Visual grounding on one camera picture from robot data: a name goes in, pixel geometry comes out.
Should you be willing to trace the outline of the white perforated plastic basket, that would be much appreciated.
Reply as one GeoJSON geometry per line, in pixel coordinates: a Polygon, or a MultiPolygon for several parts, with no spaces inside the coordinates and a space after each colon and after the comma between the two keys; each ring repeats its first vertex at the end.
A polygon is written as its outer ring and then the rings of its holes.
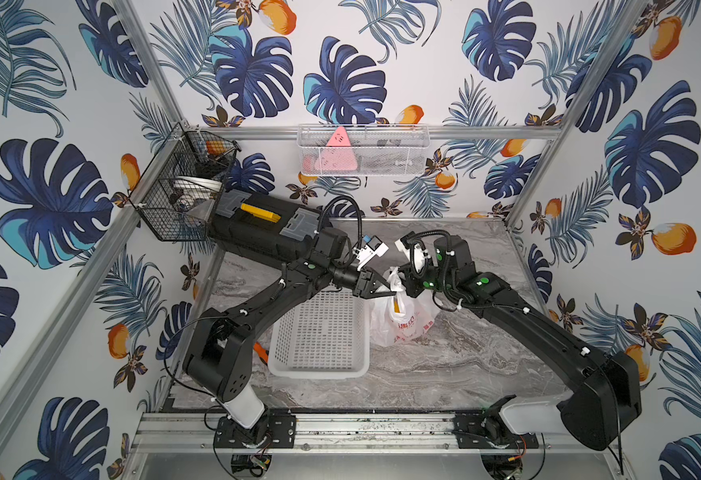
{"type": "Polygon", "coordinates": [[[345,380],[370,366],[364,300],[348,290],[320,292],[272,326],[268,370],[290,379],[345,380]]]}

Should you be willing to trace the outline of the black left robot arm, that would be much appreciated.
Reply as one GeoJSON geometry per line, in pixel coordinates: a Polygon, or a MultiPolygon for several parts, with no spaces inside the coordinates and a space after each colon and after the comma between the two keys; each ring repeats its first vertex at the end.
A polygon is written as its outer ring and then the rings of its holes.
{"type": "Polygon", "coordinates": [[[342,259],[348,234],[328,224],[330,208],[340,201],[359,207],[348,195],[328,202],[304,238],[308,248],[280,266],[278,280],[237,306],[224,312],[209,309],[198,318],[182,370],[214,394],[230,418],[246,430],[254,429],[266,414],[250,376],[254,344],[270,326],[332,284],[364,300],[394,295],[380,273],[354,266],[353,258],[342,259]]]}

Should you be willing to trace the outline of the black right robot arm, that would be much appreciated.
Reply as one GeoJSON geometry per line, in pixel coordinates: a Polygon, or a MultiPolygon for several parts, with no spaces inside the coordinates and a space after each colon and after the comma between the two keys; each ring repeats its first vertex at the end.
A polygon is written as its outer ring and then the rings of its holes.
{"type": "Polygon", "coordinates": [[[442,293],[458,310],[497,326],[543,360],[567,393],[497,404],[498,424],[514,434],[568,434],[597,451],[608,449],[642,413],[640,373],[622,351],[605,353],[556,326],[500,276],[476,268],[466,240],[445,230],[410,232],[397,249],[408,296],[442,293]]]}

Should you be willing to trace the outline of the white plastic bag red print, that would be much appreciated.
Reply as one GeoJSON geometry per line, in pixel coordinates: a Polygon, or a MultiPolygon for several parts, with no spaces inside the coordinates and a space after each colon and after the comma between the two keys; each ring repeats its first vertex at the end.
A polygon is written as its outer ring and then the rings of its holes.
{"type": "Polygon", "coordinates": [[[394,296],[368,300],[365,306],[372,344],[389,347],[427,334],[440,312],[430,294],[424,291],[418,297],[408,296],[396,267],[386,272],[386,278],[394,296]]]}

